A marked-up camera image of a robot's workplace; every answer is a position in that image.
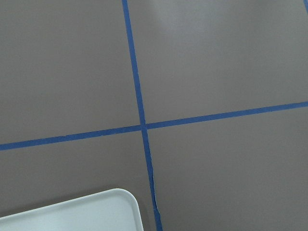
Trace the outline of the cream rabbit print tray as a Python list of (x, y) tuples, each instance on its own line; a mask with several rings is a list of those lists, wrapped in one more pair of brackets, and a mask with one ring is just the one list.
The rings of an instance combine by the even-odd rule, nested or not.
[(1, 217), (2, 231), (142, 231), (136, 198), (115, 188)]

